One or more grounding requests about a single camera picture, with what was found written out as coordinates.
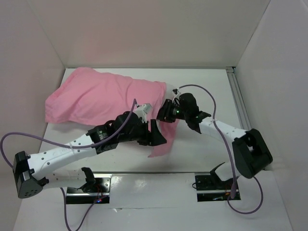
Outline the pink pillowcase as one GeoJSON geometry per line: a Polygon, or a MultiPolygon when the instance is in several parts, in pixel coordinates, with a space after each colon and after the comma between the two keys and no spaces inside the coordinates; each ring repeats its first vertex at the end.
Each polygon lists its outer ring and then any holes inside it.
{"type": "Polygon", "coordinates": [[[45,121],[98,126],[130,111],[134,100],[138,104],[150,103],[147,120],[156,119],[165,102],[165,91],[165,82],[79,67],[45,101],[45,121]]]}

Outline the white pillow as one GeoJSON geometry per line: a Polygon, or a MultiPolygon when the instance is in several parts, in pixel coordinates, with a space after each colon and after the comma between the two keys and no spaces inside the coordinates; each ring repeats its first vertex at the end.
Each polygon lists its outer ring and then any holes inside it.
{"type": "Polygon", "coordinates": [[[175,96],[177,95],[175,92],[177,91],[177,88],[175,86],[173,86],[172,84],[166,83],[166,91],[164,94],[164,100],[173,100],[175,98],[175,96]]]}

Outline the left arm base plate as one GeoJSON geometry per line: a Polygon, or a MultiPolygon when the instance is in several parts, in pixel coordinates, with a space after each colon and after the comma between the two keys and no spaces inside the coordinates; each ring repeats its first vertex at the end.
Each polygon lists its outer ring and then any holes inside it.
{"type": "Polygon", "coordinates": [[[68,205],[108,204],[110,202],[111,174],[94,173],[95,185],[83,192],[81,189],[67,188],[65,201],[68,205]]]}

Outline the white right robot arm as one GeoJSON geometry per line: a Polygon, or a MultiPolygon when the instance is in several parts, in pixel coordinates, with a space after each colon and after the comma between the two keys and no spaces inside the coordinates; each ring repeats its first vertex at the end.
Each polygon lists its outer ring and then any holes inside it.
{"type": "Polygon", "coordinates": [[[168,123],[184,120],[191,130],[215,138],[227,146],[231,160],[210,172],[210,183],[216,189],[222,188],[232,178],[243,176],[251,179],[273,161],[258,130],[235,128],[216,120],[199,109],[195,97],[190,93],[181,94],[178,99],[165,100],[157,119],[168,123]]]}

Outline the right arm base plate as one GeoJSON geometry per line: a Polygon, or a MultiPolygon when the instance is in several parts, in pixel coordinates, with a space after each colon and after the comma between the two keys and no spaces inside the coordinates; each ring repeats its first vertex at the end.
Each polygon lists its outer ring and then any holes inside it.
{"type": "Polygon", "coordinates": [[[233,179],[221,181],[219,178],[205,174],[196,174],[192,187],[196,190],[197,202],[227,201],[231,195],[233,179]]]}

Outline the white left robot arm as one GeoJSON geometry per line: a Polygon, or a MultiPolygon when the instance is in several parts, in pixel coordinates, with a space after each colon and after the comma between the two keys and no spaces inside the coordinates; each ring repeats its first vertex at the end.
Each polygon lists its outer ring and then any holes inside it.
{"type": "Polygon", "coordinates": [[[167,140],[156,120],[144,121],[135,113],[125,112],[114,120],[96,126],[65,147],[14,157],[13,174],[17,195],[21,199],[37,195],[47,188],[71,187],[87,193],[98,186],[89,167],[62,170],[75,161],[115,149],[119,143],[135,141],[143,146],[159,146],[167,140]]]}

